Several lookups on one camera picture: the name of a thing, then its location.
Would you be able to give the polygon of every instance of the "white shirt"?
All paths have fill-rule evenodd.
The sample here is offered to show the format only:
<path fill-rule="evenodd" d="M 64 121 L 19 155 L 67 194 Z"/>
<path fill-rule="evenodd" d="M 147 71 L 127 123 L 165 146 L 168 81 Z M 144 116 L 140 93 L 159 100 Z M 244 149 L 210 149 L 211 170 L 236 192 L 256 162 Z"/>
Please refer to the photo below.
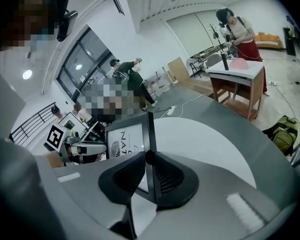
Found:
<path fill-rule="evenodd" d="M 228 26 L 230 27 L 230 29 L 236 39 L 243 38 L 246 35 L 248 35 L 249 34 L 248 29 L 250 29 L 252 27 L 252 24 L 246 18 L 240 17 L 240 19 L 242 20 L 242 22 L 244 23 L 245 26 L 242 25 L 242 23 L 238 19 L 237 19 L 235 25 L 228 24 Z M 228 28 L 226 28 L 226 33 L 230 36 L 233 36 Z M 253 41 L 253 39 L 244 41 L 242 43 L 250 43 L 252 41 Z"/>
<path fill-rule="evenodd" d="M 81 108 L 80 111 L 78 112 L 78 116 L 85 122 L 88 122 L 92 116 L 86 111 L 85 108 Z"/>

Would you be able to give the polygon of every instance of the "floor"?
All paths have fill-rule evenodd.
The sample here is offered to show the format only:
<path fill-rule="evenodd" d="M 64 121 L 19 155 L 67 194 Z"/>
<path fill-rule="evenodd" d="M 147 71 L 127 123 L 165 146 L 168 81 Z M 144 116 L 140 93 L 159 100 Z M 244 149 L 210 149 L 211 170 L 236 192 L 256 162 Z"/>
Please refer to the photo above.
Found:
<path fill-rule="evenodd" d="M 258 117 L 252 123 L 260 130 L 265 130 L 273 126 L 283 115 L 296 118 L 300 122 L 300 84 L 295 83 L 300 83 L 298 51 L 297 56 L 287 55 L 285 50 L 260 49 L 259 52 L 263 58 L 267 83 L 277 82 L 277 86 L 267 85 L 270 96 L 263 95 Z M 196 77 L 196 79 L 210 81 L 206 73 L 201 73 L 201 78 Z M 295 145 L 299 142 L 300 124 Z"/>

